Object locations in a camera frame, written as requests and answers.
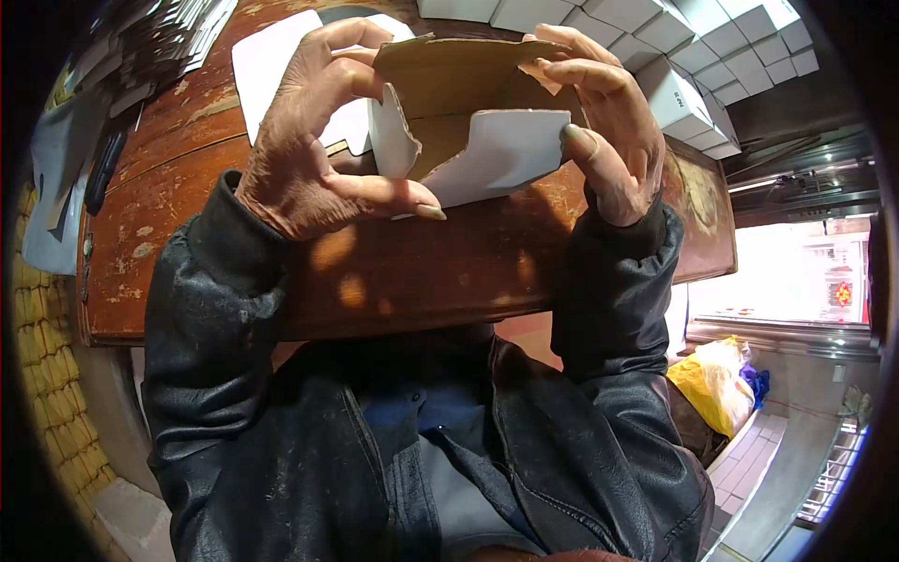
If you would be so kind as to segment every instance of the stack of white boxes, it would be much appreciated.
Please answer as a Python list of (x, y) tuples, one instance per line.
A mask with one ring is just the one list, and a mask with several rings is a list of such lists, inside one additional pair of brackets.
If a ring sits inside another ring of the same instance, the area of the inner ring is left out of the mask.
[(725, 106), (818, 69), (788, 0), (418, 0), (423, 18), (582, 31), (636, 76), (660, 127), (713, 158), (740, 152)]

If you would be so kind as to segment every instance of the hand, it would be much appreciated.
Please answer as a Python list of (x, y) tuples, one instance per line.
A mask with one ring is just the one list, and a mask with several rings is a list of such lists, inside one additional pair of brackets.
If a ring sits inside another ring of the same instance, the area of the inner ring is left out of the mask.
[(555, 61), (537, 61), (547, 78), (574, 85), (592, 128), (568, 125), (565, 155), (596, 192), (600, 216), (629, 227), (649, 210), (662, 180), (665, 141), (646, 98), (619, 60), (578, 30), (540, 24), (525, 36), (534, 39), (571, 48)]
[[(367, 217), (413, 213), (444, 220), (420, 183), (338, 174), (318, 141), (331, 115), (358, 97), (381, 98), (371, 68), (392, 35), (363, 18), (334, 22), (303, 38), (265, 113), (235, 196), (283, 236), (305, 240)], [(359, 44), (338, 54), (332, 50)]]

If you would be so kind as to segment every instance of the black leather jacket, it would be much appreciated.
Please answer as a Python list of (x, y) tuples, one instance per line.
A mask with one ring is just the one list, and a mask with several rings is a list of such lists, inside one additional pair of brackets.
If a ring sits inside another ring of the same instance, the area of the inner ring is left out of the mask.
[[(175, 555), (391, 560), (383, 465), (341, 359), (352, 344), (307, 344), (272, 376), (289, 244), (236, 201), (239, 178), (223, 173), (174, 232), (147, 298), (149, 463)], [(695, 560), (713, 490), (663, 379), (682, 225), (660, 198), (628, 228), (588, 200), (554, 306), (565, 371), (489, 342), (498, 464), (549, 553)]]

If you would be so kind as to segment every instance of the jacket sleeve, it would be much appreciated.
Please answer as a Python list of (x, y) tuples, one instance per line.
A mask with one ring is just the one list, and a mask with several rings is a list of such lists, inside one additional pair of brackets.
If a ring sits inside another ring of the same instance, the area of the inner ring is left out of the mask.
[(696, 457), (681, 446), (663, 378), (664, 313), (683, 225), (661, 192), (646, 216), (626, 228), (603, 221), (591, 199), (571, 237), (552, 348), (565, 375), (607, 420), (672, 559), (697, 559), (714, 493)]
[(178, 559), (195, 546), (227, 440), (256, 416), (280, 327), (289, 243), (235, 199), (239, 180), (224, 172), (202, 213), (174, 231), (147, 294), (148, 462)]
[(575, 382), (633, 370), (664, 374), (664, 313), (683, 226), (662, 203), (631, 227), (613, 227), (588, 208), (572, 232), (553, 309), (553, 352)]

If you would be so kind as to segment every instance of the red decoration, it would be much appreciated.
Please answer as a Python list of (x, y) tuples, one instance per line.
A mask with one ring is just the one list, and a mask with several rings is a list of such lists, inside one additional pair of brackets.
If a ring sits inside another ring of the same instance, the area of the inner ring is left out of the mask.
[(846, 281), (841, 281), (834, 296), (837, 298), (837, 302), (840, 303), (840, 308), (848, 305), (849, 301), (852, 300), (852, 290), (849, 288), (849, 284)]

